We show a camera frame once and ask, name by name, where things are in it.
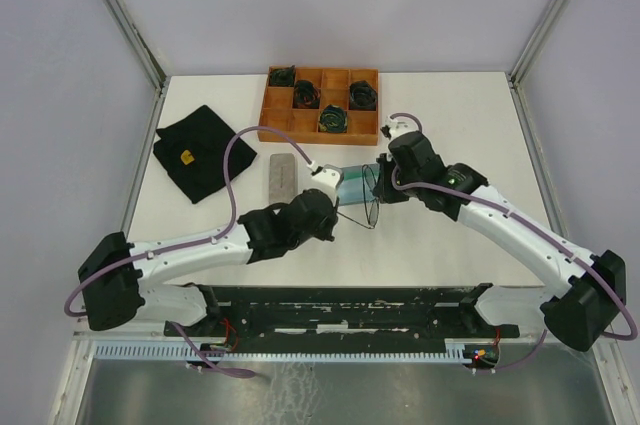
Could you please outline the grey glasses case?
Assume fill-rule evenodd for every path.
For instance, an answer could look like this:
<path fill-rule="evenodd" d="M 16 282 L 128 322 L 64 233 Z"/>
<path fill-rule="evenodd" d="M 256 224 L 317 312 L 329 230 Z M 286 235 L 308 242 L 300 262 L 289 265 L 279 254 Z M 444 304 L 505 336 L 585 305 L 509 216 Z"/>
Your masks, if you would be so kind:
<path fill-rule="evenodd" d="M 297 164 L 293 154 L 272 154 L 268 173 L 269 204 L 290 203 L 298 194 L 297 178 Z"/>

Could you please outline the blue glasses case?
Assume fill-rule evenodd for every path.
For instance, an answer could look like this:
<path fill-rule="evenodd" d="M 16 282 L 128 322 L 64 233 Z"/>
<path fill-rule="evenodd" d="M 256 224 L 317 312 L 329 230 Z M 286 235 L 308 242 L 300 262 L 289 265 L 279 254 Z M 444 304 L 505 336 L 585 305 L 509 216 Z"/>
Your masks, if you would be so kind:
<path fill-rule="evenodd" d="M 343 181 L 338 188 L 339 205 L 358 205 L 374 199 L 372 189 L 379 177 L 378 164 L 342 168 Z"/>

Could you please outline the thin-frame glasses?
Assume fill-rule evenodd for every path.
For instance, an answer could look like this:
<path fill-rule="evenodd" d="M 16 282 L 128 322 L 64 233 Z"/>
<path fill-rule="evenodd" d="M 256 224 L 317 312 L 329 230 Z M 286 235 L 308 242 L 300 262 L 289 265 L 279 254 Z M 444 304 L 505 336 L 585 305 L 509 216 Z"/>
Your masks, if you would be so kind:
<path fill-rule="evenodd" d="M 362 205 L 363 206 L 363 211 L 364 211 L 364 217 L 365 217 L 365 222 L 359 222 L 355 219 L 353 219 L 352 217 L 348 217 L 347 215 L 343 215 L 343 217 L 351 220 L 352 222 L 367 228 L 367 229 L 374 229 L 378 223 L 378 217 L 379 217 L 379 208 L 380 208 L 380 202 L 379 199 L 376 197 L 376 195 L 374 194 L 374 189 L 375 187 L 372 189 L 373 195 L 374 195 L 374 199 L 370 202 L 365 202 L 364 204 L 358 204 L 358 205 Z"/>

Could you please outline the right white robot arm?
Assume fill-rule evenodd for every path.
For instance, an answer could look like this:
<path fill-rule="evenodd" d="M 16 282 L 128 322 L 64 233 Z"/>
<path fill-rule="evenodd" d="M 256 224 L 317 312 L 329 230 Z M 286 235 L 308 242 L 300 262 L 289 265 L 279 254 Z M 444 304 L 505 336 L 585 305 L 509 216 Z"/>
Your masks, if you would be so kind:
<path fill-rule="evenodd" d="M 419 200 L 492 241 L 542 283 L 535 291 L 483 285 L 458 313 L 467 334 L 494 325 L 546 328 L 564 345 L 588 351 L 612 337 L 617 316 L 628 318 L 626 265 L 611 250 L 597 255 L 571 243 L 512 205 L 489 181 L 463 163 L 445 164 L 417 128 L 396 122 L 382 134 L 388 150 L 378 160 L 374 194 L 384 203 Z"/>

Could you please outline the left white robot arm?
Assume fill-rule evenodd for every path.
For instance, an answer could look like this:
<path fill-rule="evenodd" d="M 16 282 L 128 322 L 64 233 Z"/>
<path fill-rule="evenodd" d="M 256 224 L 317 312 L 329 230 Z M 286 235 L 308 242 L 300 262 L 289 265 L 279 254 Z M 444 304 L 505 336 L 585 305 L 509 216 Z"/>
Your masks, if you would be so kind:
<path fill-rule="evenodd" d="M 129 243 L 123 233 L 111 233 L 78 270 L 88 326 L 102 332 L 132 321 L 169 321 L 212 334 L 221 323 L 212 289 L 178 286 L 176 279 L 281 258 L 310 239 L 330 241 L 337 206 L 335 194 L 308 189 L 288 204 L 242 215 L 228 233 L 155 243 Z"/>

